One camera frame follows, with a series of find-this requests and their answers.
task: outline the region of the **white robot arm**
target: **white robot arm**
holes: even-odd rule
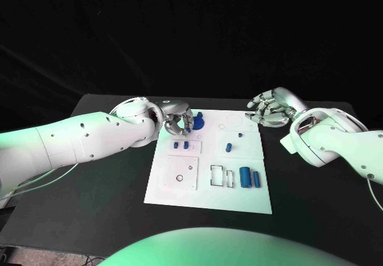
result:
[[[358,173],[383,184],[383,131],[369,131],[364,123],[340,109],[310,109],[286,88],[258,95],[260,103],[247,117],[264,126],[281,127],[293,120],[290,134],[281,143],[292,153],[299,152],[315,166],[326,165],[340,156]]]
[[[186,128],[178,122],[184,118]],[[142,147],[166,130],[186,135],[194,128],[188,103],[123,102],[110,114],[94,112],[57,123],[0,134],[0,199],[34,176],[67,165],[99,160],[129,147]]]

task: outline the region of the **black table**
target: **black table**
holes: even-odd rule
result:
[[[86,95],[73,115],[112,108],[132,96]],[[168,98],[150,97],[153,102]],[[248,100],[178,98],[197,109],[245,110]],[[309,102],[312,107],[348,103]],[[359,265],[383,262],[383,213],[368,182],[339,158],[316,168],[280,143],[290,127],[260,127],[274,214],[145,204],[156,151],[142,148],[78,165],[51,186],[24,195],[0,233],[0,245],[107,257],[162,232],[188,227],[244,229],[316,247]],[[55,179],[70,167],[58,170]],[[374,183],[383,202],[383,186]]]

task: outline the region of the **floor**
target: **floor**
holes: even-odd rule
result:
[[[6,262],[22,264],[24,266],[83,266],[86,261],[87,256],[84,255],[17,248]],[[93,263],[89,265],[99,265],[101,259],[96,259]]]

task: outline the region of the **robotic hand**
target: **robotic hand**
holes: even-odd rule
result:
[[[292,154],[300,153],[315,166],[345,157],[359,174],[383,184],[383,131],[369,131],[364,123],[340,109],[310,109],[286,88],[260,94],[248,108],[260,104],[248,117],[258,124],[281,127],[293,120],[290,134],[281,143]]]
[[[120,103],[110,114],[94,112],[0,134],[0,199],[34,176],[148,145],[159,139],[163,122],[171,134],[191,132],[195,119],[188,103],[155,104],[139,97]]]

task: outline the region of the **white board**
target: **white board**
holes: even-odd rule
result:
[[[192,130],[188,136],[173,136],[165,128],[161,131],[145,203],[273,214],[258,124],[245,118],[244,111],[194,110],[195,116],[199,111],[205,120],[201,130]],[[228,141],[231,152],[227,152]],[[222,166],[214,170],[215,186],[212,165]],[[256,184],[253,188],[241,187],[244,166],[251,169],[253,184],[258,171],[261,188]]]

